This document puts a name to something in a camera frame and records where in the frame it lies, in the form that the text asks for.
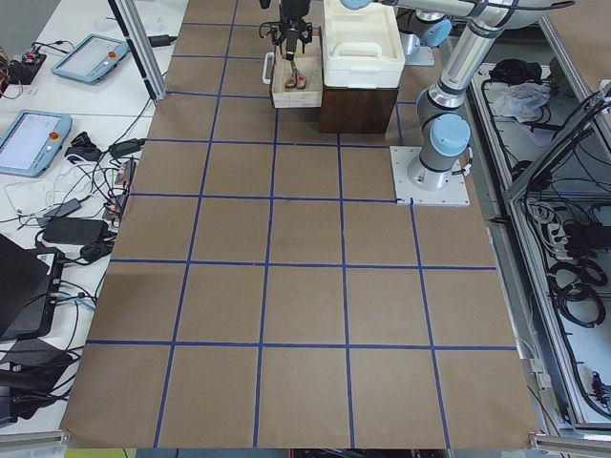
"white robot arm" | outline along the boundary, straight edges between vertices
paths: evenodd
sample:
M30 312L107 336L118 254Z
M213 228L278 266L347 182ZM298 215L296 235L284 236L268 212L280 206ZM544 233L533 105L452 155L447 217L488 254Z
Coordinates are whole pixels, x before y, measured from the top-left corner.
M341 0L351 10L370 3L420 11L435 11L469 17L468 26L437 82L420 95L418 116L425 136L420 156L408 170L411 181L428 191L440 189L447 182L454 161L466 148L471 131L454 114L464 102L464 94L495 40L506 29L526 27L547 10L563 8L575 2L554 0Z

